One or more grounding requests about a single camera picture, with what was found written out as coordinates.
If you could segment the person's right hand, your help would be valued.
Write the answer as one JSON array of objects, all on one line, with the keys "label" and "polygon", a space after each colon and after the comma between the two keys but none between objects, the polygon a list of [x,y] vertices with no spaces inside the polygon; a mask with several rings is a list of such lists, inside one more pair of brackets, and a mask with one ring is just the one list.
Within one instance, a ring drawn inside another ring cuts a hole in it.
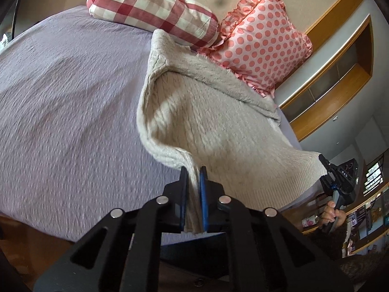
[{"label": "person's right hand", "polygon": [[328,201],[322,212],[318,226],[322,227],[323,225],[333,223],[334,228],[337,229],[344,224],[346,218],[346,213],[343,210],[336,209],[336,203],[334,201]]}]

